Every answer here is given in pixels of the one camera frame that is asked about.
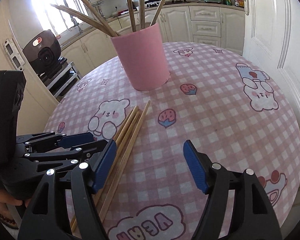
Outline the left hand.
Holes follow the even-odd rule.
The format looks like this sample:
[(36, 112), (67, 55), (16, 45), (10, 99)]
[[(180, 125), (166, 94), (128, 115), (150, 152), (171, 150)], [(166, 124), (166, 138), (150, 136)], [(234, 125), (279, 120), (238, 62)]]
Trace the left hand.
[(11, 215), (8, 205), (21, 206), (25, 204), (28, 207), (31, 199), (17, 200), (11, 196), (5, 189), (0, 189), (0, 221), (10, 229), (18, 230), (17, 223)]

